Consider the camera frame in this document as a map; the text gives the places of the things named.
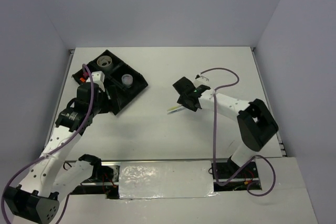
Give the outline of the yellow pen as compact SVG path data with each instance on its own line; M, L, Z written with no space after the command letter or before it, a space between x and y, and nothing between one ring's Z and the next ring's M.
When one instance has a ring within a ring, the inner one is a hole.
M180 108L180 107L183 107L183 106L182 105L173 106L173 107L167 109L167 112L175 110L175 109Z

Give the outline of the clear jar of pins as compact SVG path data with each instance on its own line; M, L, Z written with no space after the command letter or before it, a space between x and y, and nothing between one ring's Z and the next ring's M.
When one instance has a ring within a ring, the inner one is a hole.
M124 74L121 77L121 81L126 88L129 88L133 85L133 76L131 74Z

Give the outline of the large clear tape roll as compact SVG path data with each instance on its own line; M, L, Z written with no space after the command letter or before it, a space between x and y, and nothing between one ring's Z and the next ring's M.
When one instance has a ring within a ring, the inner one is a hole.
M108 72L108 71L111 71L113 69L112 58L110 56L107 56L107 55L100 56L97 59L96 64L97 64L98 68L103 72Z

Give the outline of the small clear tape roll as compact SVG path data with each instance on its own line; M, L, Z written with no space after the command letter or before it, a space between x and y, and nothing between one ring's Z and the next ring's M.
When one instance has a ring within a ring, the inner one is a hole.
M107 67L109 64L110 64L110 62L108 62L108 61L104 61L101 65L102 65L103 67Z

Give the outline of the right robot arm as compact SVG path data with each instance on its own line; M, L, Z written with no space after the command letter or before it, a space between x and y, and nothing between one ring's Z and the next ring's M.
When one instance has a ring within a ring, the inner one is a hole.
M238 124L242 143L228 159L228 171L233 177L242 176L246 163L250 162L279 130L271 112L264 101L233 98L217 92L206 84L195 85L182 77L173 84L179 94L177 103L196 112L209 110L214 112L213 160L216 160L217 116L222 115Z

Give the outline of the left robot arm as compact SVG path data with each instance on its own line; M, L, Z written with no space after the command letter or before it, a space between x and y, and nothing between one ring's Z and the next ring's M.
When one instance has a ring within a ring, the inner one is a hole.
M60 202L85 180L104 179L113 171L103 166L100 158L83 154L64 173L60 173L72 148L79 142L93 118L102 113L107 99L101 84L91 82L80 85L77 96L61 111L51 139L43 152L29 165L28 174L17 186L7 184L1 198L1 210L7 223L5 207L11 213L34 223L51 223Z

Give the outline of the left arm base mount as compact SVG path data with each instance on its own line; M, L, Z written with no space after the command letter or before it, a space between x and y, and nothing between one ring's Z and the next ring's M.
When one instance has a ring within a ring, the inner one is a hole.
M71 195L100 195L105 199L119 199L120 165L102 166L96 177L84 180Z

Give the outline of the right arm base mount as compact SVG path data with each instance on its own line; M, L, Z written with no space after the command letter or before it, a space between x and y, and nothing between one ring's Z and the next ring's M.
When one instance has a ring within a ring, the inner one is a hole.
M220 182L226 182L231 175L233 175L234 171L230 169L229 165L226 162L218 162L216 163L217 167L217 175L218 180ZM257 166L255 162L249 163L239 174L234 177L227 185L220 186L215 179L215 175L212 171L213 164L208 169L208 173L212 175L214 182L214 191L243 191L247 189L247 186L252 182L256 182L252 184L251 190L261 190L261 186L259 183L259 174L257 170Z

